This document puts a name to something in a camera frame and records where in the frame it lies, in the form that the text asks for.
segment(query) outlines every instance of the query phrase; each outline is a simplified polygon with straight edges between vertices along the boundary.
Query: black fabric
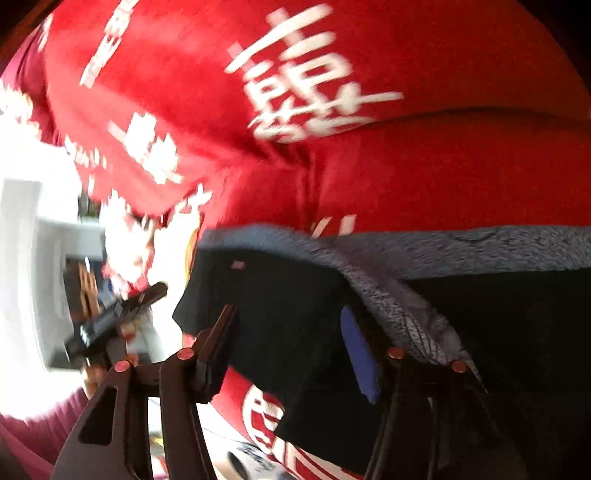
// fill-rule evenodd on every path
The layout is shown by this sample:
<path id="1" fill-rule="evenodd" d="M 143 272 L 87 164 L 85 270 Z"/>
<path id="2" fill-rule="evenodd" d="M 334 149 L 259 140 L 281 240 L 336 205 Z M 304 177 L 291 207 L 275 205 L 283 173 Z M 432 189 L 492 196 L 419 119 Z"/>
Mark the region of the black fabric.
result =
<path id="1" fill-rule="evenodd" d="M 173 318 L 196 335 L 234 304 L 230 364 L 285 407 L 276 433 L 363 473 L 379 410 L 361 394 L 340 333 L 346 304 L 366 315 L 335 270 L 247 249 L 201 249 Z"/>
<path id="2" fill-rule="evenodd" d="M 532 480 L 589 478 L 591 270 L 408 284 L 457 330 Z"/>

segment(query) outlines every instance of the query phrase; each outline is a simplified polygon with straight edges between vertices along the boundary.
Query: red cloth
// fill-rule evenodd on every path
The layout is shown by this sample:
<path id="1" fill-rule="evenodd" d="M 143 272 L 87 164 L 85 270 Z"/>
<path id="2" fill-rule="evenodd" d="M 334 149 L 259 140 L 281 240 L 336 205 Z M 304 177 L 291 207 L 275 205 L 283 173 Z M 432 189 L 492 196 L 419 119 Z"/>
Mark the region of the red cloth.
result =
<path id="1" fill-rule="evenodd" d="M 0 435 L 31 480 L 49 480 L 53 466 L 88 399 L 77 390 L 48 415 L 19 420 L 0 415 Z"/>
<path id="2" fill-rule="evenodd" d="M 43 62 L 43 45 L 50 22 L 39 26 L 17 50 L 8 63 L 1 79 L 4 86 L 21 90 L 33 102 L 31 122 L 39 124 L 40 140 L 60 145 L 59 132 L 54 123 L 53 114 L 47 100 L 47 83 Z"/>
<path id="3" fill-rule="evenodd" d="M 273 223 L 339 233 L 591 225 L 591 131 L 512 112 L 384 122 L 306 145 L 310 166 L 235 169 L 201 230 Z"/>
<path id="4" fill-rule="evenodd" d="M 84 151 L 98 148 L 107 160 L 107 168 L 79 167 L 85 184 L 93 175 L 95 198 L 103 199 L 115 188 L 136 212 L 159 216 L 190 194 L 198 182 L 205 180 L 207 189 L 212 189 L 207 181 L 219 184 L 228 174 L 226 168 L 242 168 L 231 173 L 232 180 L 238 174 L 249 176 L 245 173 L 249 167 L 244 166 L 259 163 L 274 166 L 272 175 L 260 174 L 267 180 L 275 180 L 275 170 L 282 168 L 291 169 L 296 182 L 308 174 L 302 168 L 314 151 L 253 138 L 260 122 L 247 128 L 256 112 L 244 91 L 245 74 L 242 69 L 232 73 L 225 73 L 225 69 L 232 61 L 228 51 L 237 52 L 236 43 L 247 49 L 271 31 L 265 17 L 279 7 L 285 7 L 285 14 L 292 18 L 307 11 L 308 19 L 310 12 L 322 16 L 326 8 L 309 0 L 288 4 L 259 0 L 185 2 L 171 9 L 169 2 L 139 0 L 121 44 L 93 87 L 80 86 L 82 73 L 116 6 L 116 0 L 96 4 L 64 1 L 55 12 L 45 52 L 51 87 L 48 96 L 60 129 Z M 293 62 L 302 65 L 321 57 L 332 59 L 339 68 L 350 67 L 350 72 L 317 85 L 316 98 L 322 94 L 324 100 L 332 100 L 340 91 L 343 98 L 351 100 L 357 87 L 360 95 L 404 94 L 404 99 L 363 104 L 357 111 L 349 103 L 349 114 L 333 108 L 328 118 L 385 120 L 446 109 L 503 107 L 583 119 L 591 105 L 560 47 L 512 0 L 486 4 L 474 0 L 346 0 L 299 31 L 308 39 L 323 33 L 328 36 L 314 38 L 326 40 L 327 46 Z M 286 38 L 252 56 L 252 65 L 273 62 L 260 79 L 280 73 L 286 62 L 279 60 L 287 48 Z M 308 76 L 316 73 L 311 70 Z M 294 94 L 291 88 L 267 106 L 276 111 L 290 94 L 294 95 L 294 106 L 305 106 L 302 89 L 312 87 L 305 82 L 298 85 L 301 91 Z M 180 157 L 177 173 L 184 176 L 181 184 L 167 181 L 156 185 L 120 140 L 108 132 L 110 122 L 126 131 L 134 113 L 153 114 L 157 118 L 155 133 L 161 139 L 170 134 Z M 324 125 L 320 115 L 317 110 L 316 123 L 308 124 L 316 134 Z M 296 115 L 287 123 L 302 127 L 310 117 L 309 113 Z M 377 148 L 375 153 L 369 147 L 363 150 L 374 158 L 383 157 L 381 145 Z M 335 158 L 335 166 L 342 163 L 343 158 Z M 287 176 L 281 173 L 281 179 Z M 269 181 L 263 185 L 267 188 Z"/>

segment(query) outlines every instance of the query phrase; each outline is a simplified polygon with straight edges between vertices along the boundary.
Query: pink fabric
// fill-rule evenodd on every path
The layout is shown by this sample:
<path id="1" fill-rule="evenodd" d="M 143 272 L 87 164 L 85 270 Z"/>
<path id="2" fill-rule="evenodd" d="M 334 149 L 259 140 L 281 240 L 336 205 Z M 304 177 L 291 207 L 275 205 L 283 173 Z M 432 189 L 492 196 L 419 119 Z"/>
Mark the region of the pink fabric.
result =
<path id="1" fill-rule="evenodd" d="M 88 399 L 82 389 L 49 414 L 19 420 L 0 415 L 0 435 L 31 480 L 49 480 L 53 466 Z"/>

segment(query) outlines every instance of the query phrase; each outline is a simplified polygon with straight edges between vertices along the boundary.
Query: copper rivet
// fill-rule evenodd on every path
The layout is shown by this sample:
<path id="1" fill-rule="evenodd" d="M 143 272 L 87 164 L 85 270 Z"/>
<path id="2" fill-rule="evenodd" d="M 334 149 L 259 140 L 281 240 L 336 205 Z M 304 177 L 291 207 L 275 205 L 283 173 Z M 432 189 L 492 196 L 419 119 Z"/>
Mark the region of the copper rivet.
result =
<path id="1" fill-rule="evenodd" d="M 452 362 L 452 370 L 457 374 L 465 374 L 468 366 L 461 360 L 454 360 Z"/>
<path id="2" fill-rule="evenodd" d="M 388 356 L 392 360 L 402 360 L 406 356 L 406 351 L 399 346 L 391 346 L 388 348 Z"/>
<path id="3" fill-rule="evenodd" d="M 193 355 L 195 355 L 195 352 L 193 352 L 192 348 L 183 348 L 177 353 L 177 357 L 181 360 L 189 360 L 190 358 L 193 358 Z"/>
<path id="4" fill-rule="evenodd" d="M 115 371 L 122 373 L 131 367 L 131 364 L 127 360 L 121 360 L 115 364 Z"/>

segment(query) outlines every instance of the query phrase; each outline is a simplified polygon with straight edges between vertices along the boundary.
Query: red and white logo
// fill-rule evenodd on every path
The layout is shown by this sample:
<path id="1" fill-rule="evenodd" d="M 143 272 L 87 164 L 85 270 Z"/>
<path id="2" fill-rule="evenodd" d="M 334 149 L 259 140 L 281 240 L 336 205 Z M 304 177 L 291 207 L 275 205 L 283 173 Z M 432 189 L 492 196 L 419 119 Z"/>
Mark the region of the red and white logo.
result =
<path id="1" fill-rule="evenodd" d="M 244 397 L 242 418 L 251 440 L 269 457 L 282 463 L 300 480 L 354 480 L 361 475 L 345 472 L 304 450 L 285 442 L 274 433 L 283 416 L 283 407 L 272 395 L 252 386 Z"/>

